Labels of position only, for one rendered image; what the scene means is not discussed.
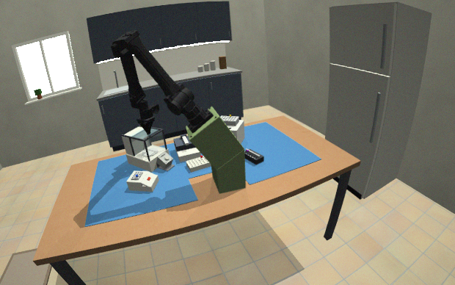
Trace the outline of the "white block with rows of round holes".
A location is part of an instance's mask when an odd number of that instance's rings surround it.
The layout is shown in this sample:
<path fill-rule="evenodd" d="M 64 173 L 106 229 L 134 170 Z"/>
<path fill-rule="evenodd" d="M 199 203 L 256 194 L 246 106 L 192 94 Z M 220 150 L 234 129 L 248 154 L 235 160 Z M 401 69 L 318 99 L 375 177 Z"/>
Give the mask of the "white block with rows of round holes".
<path fill-rule="evenodd" d="M 138 175 L 138 178 L 135 175 Z M 129 190 L 153 192 L 158 182 L 158 175 L 148 171 L 134 171 L 126 183 Z"/>

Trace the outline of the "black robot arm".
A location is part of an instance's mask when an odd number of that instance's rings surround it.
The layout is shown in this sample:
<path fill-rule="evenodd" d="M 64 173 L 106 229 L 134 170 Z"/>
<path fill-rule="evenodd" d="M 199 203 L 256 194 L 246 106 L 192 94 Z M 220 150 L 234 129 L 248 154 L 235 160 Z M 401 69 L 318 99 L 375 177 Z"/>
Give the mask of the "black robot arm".
<path fill-rule="evenodd" d="M 119 37 L 117 41 L 112 43 L 111 48 L 113 55 L 116 58 L 121 59 L 125 77 L 128 82 L 128 94 L 133 108 L 143 111 L 149 107 L 149 118 L 153 117 L 153 113 L 159 113 L 158 104 L 148 106 L 148 100 L 143 99 L 146 95 L 138 80 L 133 58 L 134 55 L 164 91 L 166 96 L 164 101 L 167 104 L 168 109 L 175 115 L 180 115 L 182 113 L 187 117 L 187 120 L 189 121 L 188 128 L 192 133 L 195 133 L 203 124 L 214 116 L 208 109 L 204 111 L 193 102 L 194 95 L 191 90 L 185 88 L 183 84 L 177 84 L 171 79 L 145 47 L 137 30 L 126 32 Z"/>

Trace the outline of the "blue bench mat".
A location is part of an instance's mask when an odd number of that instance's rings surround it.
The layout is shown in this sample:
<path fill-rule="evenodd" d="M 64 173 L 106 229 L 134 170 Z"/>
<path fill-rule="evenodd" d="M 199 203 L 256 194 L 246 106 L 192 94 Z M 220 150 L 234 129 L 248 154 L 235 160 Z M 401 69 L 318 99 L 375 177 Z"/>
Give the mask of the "blue bench mat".
<path fill-rule="evenodd" d="M 264 161 L 257 165 L 245 159 L 249 185 L 321 160 L 267 122 L 245 126 L 244 135 L 241 143 L 244 150 L 264 156 Z M 130 175 L 147 170 L 130 165 L 126 155 L 98 161 L 85 227 L 198 201 L 189 178 L 212 173 L 211 166 L 191 172 L 186 161 L 179 161 L 175 144 L 167 144 L 167 148 L 174 167 L 168 171 L 156 168 L 152 172 L 159 177 L 153 192 L 128 189 L 126 181 Z"/>

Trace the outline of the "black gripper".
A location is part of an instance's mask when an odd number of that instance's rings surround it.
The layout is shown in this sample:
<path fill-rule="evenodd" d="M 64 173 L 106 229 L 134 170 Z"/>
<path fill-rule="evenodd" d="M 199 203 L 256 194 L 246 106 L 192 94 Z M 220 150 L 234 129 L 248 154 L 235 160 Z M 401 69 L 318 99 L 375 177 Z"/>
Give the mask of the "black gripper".
<path fill-rule="evenodd" d="M 137 118 L 137 121 L 140 124 L 140 126 L 146 131 L 146 133 L 149 134 L 155 117 L 149 118 L 148 117 L 148 110 L 149 109 L 146 109 L 146 110 L 143 110 L 143 111 L 139 111 L 140 118 Z M 150 124 L 150 127 L 149 127 L 149 124 Z"/>

